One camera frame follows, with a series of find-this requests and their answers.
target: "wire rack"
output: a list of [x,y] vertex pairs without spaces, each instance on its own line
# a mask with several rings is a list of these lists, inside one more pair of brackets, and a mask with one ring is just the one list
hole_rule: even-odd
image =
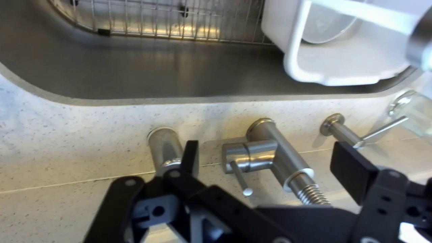
[[48,0],[70,21],[101,34],[268,44],[264,0]]

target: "speckled countertop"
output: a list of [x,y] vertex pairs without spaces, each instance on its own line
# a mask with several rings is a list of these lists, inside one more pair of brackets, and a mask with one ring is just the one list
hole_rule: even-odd
[[[273,118],[315,169],[327,199],[354,209],[327,169],[333,138],[318,134],[319,122],[340,111],[353,130],[365,133],[387,121],[387,103],[398,93],[408,87],[425,90],[430,78],[423,75],[400,90],[356,98],[103,105],[45,99],[40,91],[28,91],[32,87],[3,67],[0,70],[1,241],[80,241],[113,178],[152,176],[145,136],[161,125],[175,129],[182,144],[199,140],[203,182],[217,183],[249,205],[298,203],[268,171],[246,174],[256,192],[244,198],[234,178],[221,169],[221,142],[241,137],[261,115]],[[429,144],[403,128],[361,152],[415,180],[432,172]],[[165,233],[156,230],[152,238],[164,240]]]

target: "white plastic bin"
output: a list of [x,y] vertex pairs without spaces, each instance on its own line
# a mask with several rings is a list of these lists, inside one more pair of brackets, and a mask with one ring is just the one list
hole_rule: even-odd
[[[373,5],[422,14],[430,0],[373,0]],[[300,82],[327,86],[375,83],[408,66],[407,36],[359,20],[344,36],[325,44],[302,43],[311,2],[265,0],[261,29],[283,52],[286,72]]]

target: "sink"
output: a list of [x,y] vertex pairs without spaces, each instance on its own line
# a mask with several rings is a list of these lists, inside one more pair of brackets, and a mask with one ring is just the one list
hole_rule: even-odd
[[3,1],[0,61],[45,91],[90,99],[315,95],[376,93],[415,70],[376,84],[300,83],[272,44],[97,34],[63,17],[47,0]]

